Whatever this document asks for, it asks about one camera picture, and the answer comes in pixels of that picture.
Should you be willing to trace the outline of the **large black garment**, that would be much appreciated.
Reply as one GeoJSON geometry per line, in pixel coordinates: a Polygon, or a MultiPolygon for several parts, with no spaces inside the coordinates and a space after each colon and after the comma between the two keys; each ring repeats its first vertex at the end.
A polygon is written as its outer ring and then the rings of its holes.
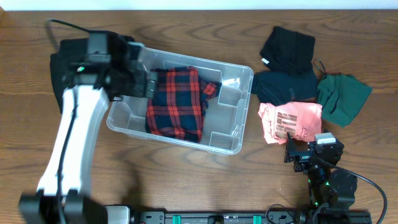
{"type": "Polygon", "coordinates": [[[127,43],[133,40],[108,31],[92,32],[85,39],[62,40],[58,52],[50,56],[50,76],[58,107],[63,109],[63,92],[76,85],[104,89],[110,99],[111,78],[126,69],[127,43]]]}

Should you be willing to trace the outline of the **red navy plaid shirt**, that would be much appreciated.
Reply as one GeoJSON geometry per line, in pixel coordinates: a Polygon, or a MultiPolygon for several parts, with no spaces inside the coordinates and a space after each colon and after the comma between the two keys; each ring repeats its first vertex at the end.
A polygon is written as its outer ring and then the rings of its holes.
{"type": "Polygon", "coordinates": [[[154,71],[158,82],[154,97],[147,101],[146,132],[199,143],[208,101],[218,97],[221,83],[200,78],[195,67],[154,71]]]}

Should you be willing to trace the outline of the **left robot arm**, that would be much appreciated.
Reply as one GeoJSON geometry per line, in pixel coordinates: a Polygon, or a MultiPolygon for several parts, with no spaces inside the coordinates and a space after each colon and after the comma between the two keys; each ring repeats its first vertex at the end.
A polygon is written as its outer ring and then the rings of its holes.
{"type": "Polygon", "coordinates": [[[127,205],[102,205],[90,193],[98,132],[110,102],[154,95],[157,74],[144,65],[144,51],[132,37],[105,30],[61,41],[50,70],[62,118],[36,193],[20,197],[27,223],[139,222],[127,205]]]}

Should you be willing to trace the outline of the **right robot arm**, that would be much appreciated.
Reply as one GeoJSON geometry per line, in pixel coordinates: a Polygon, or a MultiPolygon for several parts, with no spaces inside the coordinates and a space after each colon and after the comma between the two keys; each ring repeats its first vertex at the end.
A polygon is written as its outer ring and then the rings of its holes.
{"type": "Polygon", "coordinates": [[[305,151],[296,150],[291,135],[287,135],[284,162],[293,162],[294,171],[308,177],[313,208],[325,205],[326,208],[347,210],[354,204],[358,180],[354,175],[336,168],[343,149],[344,144],[332,133],[316,134],[305,151]]]}

